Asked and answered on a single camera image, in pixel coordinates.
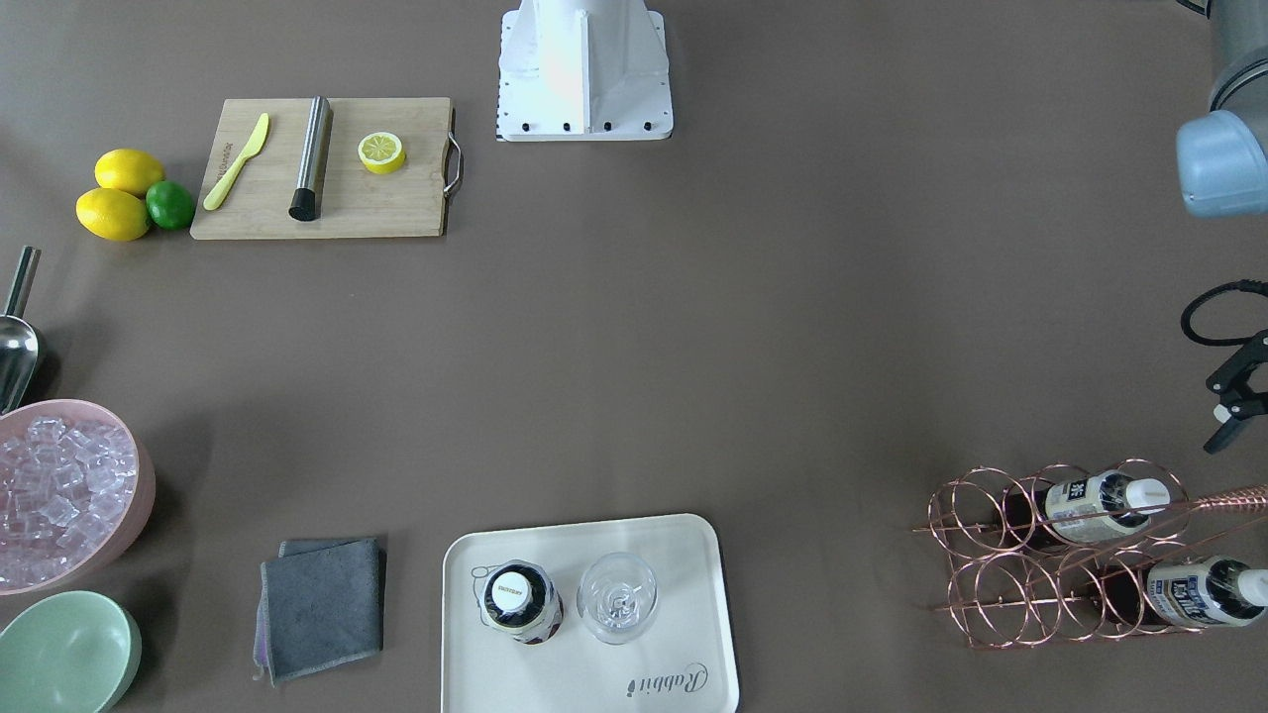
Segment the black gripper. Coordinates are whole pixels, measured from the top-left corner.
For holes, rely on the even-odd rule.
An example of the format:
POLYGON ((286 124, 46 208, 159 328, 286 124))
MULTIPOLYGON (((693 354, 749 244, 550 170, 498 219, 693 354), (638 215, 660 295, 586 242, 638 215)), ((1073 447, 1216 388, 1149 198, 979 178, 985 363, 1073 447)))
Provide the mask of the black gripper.
POLYGON ((1267 395, 1255 391, 1250 383, 1253 374, 1267 362, 1267 330, 1259 331, 1241 344, 1232 356, 1219 365, 1206 379, 1206 388, 1217 396, 1213 414, 1219 420, 1216 433, 1205 442, 1205 452, 1213 455, 1230 447, 1244 429, 1244 420, 1265 415, 1267 395))

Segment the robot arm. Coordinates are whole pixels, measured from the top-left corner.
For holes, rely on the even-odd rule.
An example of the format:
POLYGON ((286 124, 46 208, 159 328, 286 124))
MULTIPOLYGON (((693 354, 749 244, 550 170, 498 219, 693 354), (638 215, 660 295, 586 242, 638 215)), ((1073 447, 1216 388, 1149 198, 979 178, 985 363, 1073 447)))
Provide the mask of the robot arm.
MULTIPOLYGON (((1213 28, 1219 74, 1208 96, 1208 113, 1175 134, 1179 194, 1189 214, 1201 219, 1264 214, 1267 211, 1265 140, 1265 3, 1186 1, 1213 28)), ((1219 453, 1241 429, 1265 415, 1265 393, 1250 383, 1265 365, 1265 331, 1250 337, 1202 337, 1192 318, 1200 306, 1224 293, 1265 294, 1265 280, 1241 279, 1206 291, 1181 315, 1186 337, 1208 348, 1234 348, 1232 356, 1206 379, 1219 398, 1219 428, 1205 450, 1219 453)))

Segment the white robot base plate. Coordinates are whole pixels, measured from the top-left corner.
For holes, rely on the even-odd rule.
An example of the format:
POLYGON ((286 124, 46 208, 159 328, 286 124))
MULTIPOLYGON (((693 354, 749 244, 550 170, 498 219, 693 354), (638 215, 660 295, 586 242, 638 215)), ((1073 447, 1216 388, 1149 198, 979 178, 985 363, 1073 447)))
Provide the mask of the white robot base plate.
POLYGON ((634 142, 675 133, 664 18, 643 1, 522 1, 500 23, 495 138, 634 142))

